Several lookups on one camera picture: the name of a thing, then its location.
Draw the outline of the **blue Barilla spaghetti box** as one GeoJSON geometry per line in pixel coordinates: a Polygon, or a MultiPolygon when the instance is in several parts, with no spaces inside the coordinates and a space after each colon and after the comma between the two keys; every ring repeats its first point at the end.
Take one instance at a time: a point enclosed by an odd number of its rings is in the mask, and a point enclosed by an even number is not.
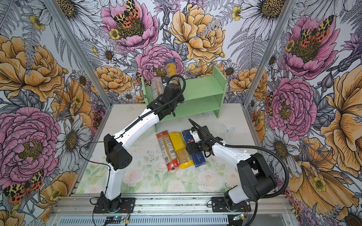
{"type": "MultiPolygon", "coordinates": [[[[185,144],[191,142],[193,140],[192,135],[190,134],[189,130],[182,131],[182,136],[185,144]]],[[[201,150],[199,150],[199,153],[190,155],[195,167],[199,167],[201,165],[206,164],[205,157],[203,156],[201,150]]]]}

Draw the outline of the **clear grey label spaghetti bag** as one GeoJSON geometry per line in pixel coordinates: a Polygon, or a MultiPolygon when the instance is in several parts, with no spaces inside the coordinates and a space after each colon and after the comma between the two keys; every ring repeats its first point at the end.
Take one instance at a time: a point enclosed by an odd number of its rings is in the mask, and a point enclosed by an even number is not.
{"type": "Polygon", "coordinates": [[[155,100],[164,93],[163,79],[161,77],[152,78],[151,89],[152,89],[153,99],[155,100]]]}

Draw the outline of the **yellow blue spaghetti bag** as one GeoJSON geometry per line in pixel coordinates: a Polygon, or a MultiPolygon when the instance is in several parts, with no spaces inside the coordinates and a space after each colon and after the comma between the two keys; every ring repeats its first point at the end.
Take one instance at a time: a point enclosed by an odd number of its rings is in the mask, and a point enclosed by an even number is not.
{"type": "Polygon", "coordinates": [[[175,75],[179,75],[175,58],[165,62],[165,69],[169,78],[172,78],[175,75]]]}

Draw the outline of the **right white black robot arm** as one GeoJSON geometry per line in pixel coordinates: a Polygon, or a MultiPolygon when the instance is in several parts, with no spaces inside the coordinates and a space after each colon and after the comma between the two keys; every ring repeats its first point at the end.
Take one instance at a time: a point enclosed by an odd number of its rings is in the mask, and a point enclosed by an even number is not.
{"type": "Polygon", "coordinates": [[[229,210],[246,201],[256,202],[276,188],[276,179],[260,153],[251,154],[246,146],[227,145],[220,137],[213,137],[207,126],[192,127],[188,132],[192,141],[187,147],[203,152],[206,158],[211,155],[219,157],[237,169],[240,185],[224,194],[229,210]]]}

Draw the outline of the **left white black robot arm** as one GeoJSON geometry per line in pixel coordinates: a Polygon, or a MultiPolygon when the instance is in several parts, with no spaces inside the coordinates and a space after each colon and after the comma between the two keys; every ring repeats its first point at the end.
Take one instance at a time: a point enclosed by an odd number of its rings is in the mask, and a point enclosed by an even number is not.
{"type": "Polygon", "coordinates": [[[106,188],[101,192],[100,206],[108,212],[116,212],[121,206],[121,191],[125,168],[133,160],[128,152],[132,144],[149,128],[168,115],[173,115],[177,105],[184,101],[186,83],[168,83],[164,93],[149,103],[142,114],[125,129],[115,135],[104,137],[106,161],[110,168],[106,188]]]}

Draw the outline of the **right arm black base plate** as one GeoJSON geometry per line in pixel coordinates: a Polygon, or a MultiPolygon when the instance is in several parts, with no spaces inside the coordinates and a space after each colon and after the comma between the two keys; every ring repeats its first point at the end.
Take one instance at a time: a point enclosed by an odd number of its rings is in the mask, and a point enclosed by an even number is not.
{"type": "Polygon", "coordinates": [[[213,212],[251,212],[251,206],[246,201],[234,204],[226,197],[212,197],[211,208],[213,212]]]}

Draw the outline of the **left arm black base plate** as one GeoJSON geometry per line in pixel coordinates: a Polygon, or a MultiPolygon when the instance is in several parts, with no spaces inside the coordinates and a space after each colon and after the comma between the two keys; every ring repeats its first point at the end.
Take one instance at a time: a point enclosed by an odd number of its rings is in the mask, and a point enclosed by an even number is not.
{"type": "Polygon", "coordinates": [[[133,213],[135,207],[135,198],[119,197],[112,201],[107,198],[99,198],[94,207],[95,214],[108,213],[133,213]]]}

